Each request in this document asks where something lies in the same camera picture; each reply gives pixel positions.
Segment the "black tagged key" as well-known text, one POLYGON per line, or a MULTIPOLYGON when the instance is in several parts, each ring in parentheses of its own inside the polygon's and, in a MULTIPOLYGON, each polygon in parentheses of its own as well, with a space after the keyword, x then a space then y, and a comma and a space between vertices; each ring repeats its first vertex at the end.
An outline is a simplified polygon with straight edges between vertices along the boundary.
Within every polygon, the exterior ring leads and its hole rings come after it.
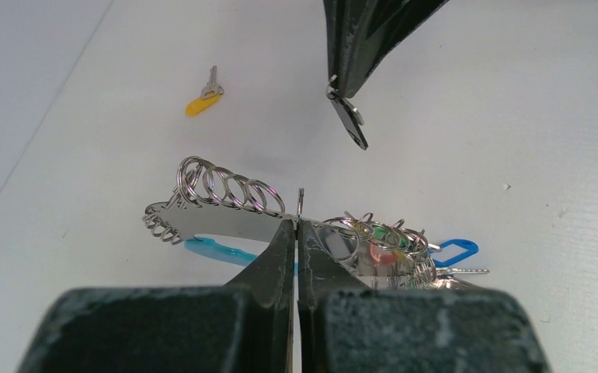
POLYGON ((326 89, 326 96, 336 110, 346 132, 362 150, 368 149, 361 127, 364 125, 360 111, 336 89, 337 75, 332 75, 326 89))

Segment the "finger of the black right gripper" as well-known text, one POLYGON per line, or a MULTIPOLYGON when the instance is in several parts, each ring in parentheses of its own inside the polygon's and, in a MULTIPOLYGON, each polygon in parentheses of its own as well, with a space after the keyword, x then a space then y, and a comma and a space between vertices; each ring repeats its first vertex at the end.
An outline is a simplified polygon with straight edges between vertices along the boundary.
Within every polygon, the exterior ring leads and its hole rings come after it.
POLYGON ((323 2, 327 37, 328 76, 332 87, 346 98, 354 97, 373 68, 374 50, 367 45, 375 1, 323 2))
POLYGON ((387 54, 446 3, 447 0, 367 1, 353 42, 353 94, 387 54))

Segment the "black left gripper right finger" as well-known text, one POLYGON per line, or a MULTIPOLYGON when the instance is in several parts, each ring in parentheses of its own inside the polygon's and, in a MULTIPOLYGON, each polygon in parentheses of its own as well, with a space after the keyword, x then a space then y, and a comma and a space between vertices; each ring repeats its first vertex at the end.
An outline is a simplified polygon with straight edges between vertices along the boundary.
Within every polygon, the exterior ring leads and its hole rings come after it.
POLYGON ((503 291, 374 290, 298 229, 304 372, 548 372, 520 303, 503 291))

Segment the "blue tagged key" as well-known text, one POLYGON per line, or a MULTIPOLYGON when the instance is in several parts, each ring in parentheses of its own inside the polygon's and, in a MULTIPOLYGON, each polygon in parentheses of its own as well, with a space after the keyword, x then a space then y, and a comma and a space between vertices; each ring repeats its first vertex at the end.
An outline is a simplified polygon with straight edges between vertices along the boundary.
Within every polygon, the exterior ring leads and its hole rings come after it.
POLYGON ((438 277, 459 274, 489 274, 488 269, 459 269, 455 265, 479 252, 479 245, 468 239, 450 239, 441 244, 429 244, 429 254, 436 266, 438 277))

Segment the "green tagged key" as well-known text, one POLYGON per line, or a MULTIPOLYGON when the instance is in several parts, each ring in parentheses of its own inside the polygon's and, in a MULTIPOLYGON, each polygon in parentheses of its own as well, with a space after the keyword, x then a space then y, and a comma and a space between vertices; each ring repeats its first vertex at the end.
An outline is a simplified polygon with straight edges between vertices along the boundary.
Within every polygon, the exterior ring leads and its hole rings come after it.
POLYGON ((371 242, 382 249, 405 248, 408 245, 406 235, 397 228, 374 228, 371 242))

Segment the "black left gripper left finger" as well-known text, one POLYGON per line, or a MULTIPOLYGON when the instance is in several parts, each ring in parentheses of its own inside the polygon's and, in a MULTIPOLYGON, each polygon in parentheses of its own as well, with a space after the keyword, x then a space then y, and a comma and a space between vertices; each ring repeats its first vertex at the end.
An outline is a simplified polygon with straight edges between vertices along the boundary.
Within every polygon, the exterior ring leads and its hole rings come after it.
POLYGON ((43 317, 21 372, 289 372, 294 224, 217 287, 76 288, 43 317))

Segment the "red tagged key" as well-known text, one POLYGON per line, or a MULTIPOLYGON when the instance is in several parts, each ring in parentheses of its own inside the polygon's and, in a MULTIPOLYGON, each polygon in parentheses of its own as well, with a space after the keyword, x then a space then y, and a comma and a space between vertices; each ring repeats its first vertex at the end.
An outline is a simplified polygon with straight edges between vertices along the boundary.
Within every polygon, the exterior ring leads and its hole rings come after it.
POLYGON ((382 249, 376 245, 371 245, 369 255, 374 266, 389 266, 396 263, 402 255, 393 250, 382 249))

